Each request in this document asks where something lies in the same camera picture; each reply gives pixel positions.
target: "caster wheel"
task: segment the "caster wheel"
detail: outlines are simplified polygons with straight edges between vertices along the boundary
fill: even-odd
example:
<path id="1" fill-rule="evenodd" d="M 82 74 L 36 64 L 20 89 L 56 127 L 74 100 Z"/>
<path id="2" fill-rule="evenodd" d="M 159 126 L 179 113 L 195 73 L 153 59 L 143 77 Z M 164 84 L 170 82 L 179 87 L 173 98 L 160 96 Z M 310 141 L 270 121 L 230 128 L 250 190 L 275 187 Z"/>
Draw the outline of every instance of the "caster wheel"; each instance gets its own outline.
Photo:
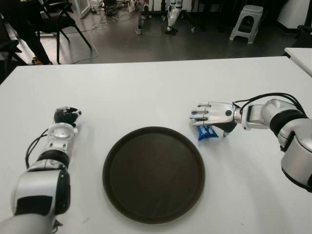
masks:
<path id="1" fill-rule="evenodd" d="M 136 34 L 137 34 L 137 35 L 141 35 L 141 33 L 142 33 L 142 30 L 141 30 L 140 28 L 137 28 L 137 29 L 136 29 Z"/>

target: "white plastic stool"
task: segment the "white plastic stool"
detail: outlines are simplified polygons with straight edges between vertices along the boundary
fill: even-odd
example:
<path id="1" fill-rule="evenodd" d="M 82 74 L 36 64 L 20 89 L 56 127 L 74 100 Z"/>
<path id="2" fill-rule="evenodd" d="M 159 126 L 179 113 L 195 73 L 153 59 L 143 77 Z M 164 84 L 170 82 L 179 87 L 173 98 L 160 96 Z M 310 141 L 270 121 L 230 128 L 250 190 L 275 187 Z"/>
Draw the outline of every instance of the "white plastic stool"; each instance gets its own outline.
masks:
<path id="1" fill-rule="evenodd" d="M 254 38 L 258 33 L 258 27 L 260 25 L 260 20 L 263 13 L 263 7 L 262 6 L 254 6 L 254 5 L 245 5 L 242 12 L 239 15 L 238 21 L 236 23 L 236 26 L 233 28 L 233 31 L 230 36 L 230 40 L 234 40 L 236 36 L 241 36 L 248 38 L 248 44 L 252 44 L 254 42 Z M 239 27 L 243 21 L 243 19 L 246 16 L 253 17 L 253 27 L 250 31 L 250 33 L 245 33 L 239 31 Z"/>

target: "shoe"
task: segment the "shoe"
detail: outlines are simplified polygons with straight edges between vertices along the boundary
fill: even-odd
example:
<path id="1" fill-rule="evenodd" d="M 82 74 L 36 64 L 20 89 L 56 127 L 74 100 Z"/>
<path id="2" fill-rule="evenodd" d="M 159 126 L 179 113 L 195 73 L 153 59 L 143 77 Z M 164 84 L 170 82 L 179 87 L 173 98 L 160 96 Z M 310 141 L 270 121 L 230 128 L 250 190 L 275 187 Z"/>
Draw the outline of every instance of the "shoe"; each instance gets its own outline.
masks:
<path id="1" fill-rule="evenodd" d="M 42 62 L 39 59 L 37 59 L 37 57 L 33 57 L 33 60 L 31 60 L 31 63 L 33 65 L 42 65 Z"/>
<path id="2" fill-rule="evenodd" d="M 165 34 L 168 34 L 168 35 L 176 35 L 176 31 L 173 30 L 173 29 L 170 30 L 170 31 L 168 31 L 168 29 L 166 29 Z"/>

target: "white table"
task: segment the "white table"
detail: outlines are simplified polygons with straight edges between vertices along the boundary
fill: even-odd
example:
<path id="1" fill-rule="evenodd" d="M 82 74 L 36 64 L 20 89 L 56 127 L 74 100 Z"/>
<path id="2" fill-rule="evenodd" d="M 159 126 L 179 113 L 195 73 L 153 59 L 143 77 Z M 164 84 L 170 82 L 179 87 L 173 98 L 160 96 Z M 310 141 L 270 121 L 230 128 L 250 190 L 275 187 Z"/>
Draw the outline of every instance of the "white table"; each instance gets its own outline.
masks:
<path id="1" fill-rule="evenodd" d="M 83 115 L 69 166 L 71 207 L 58 217 L 64 223 L 58 234 L 310 234 L 312 194 L 281 172 L 283 153 L 270 130 L 237 126 L 226 138 L 199 143 L 188 117 L 201 101 L 277 91 L 295 95 L 312 116 L 311 87 L 312 79 L 286 57 L 19 67 L 0 85 L 0 220 L 12 215 L 10 194 L 25 171 L 26 148 L 52 123 L 54 110 L 69 105 Z M 187 136 L 206 168 L 199 202 L 162 225 L 124 217 L 102 186 L 111 147 L 146 126 Z"/>
<path id="2" fill-rule="evenodd" d="M 285 48 L 291 61 L 312 76 L 312 48 Z"/>

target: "robot finger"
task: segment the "robot finger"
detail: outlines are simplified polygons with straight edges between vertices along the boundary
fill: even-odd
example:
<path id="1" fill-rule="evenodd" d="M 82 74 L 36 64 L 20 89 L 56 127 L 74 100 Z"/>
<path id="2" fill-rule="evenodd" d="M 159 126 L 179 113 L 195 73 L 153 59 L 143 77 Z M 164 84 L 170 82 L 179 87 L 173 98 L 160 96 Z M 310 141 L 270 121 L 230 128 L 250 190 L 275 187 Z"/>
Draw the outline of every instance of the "robot finger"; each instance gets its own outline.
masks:
<path id="1" fill-rule="evenodd" d="M 206 114 L 196 114 L 196 115 L 191 115 L 190 119 L 207 120 L 208 116 Z"/>
<path id="2" fill-rule="evenodd" d="M 197 114 L 197 113 L 208 113 L 209 108 L 208 107 L 197 107 L 192 110 L 192 114 Z"/>
<path id="3" fill-rule="evenodd" d="M 198 105 L 198 107 L 202 107 L 202 106 L 205 106 L 205 107 L 209 107 L 209 108 L 218 108 L 220 106 L 224 106 L 224 104 L 228 104 L 228 103 L 224 103 L 224 102 L 213 102 L 213 101 L 208 101 L 208 102 L 202 102 Z"/>
<path id="4" fill-rule="evenodd" d="M 193 126 L 204 126 L 204 125 L 213 125 L 213 124 L 215 123 L 209 120 L 205 120 L 205 121 L 196 121 L 193 123 Z"/>

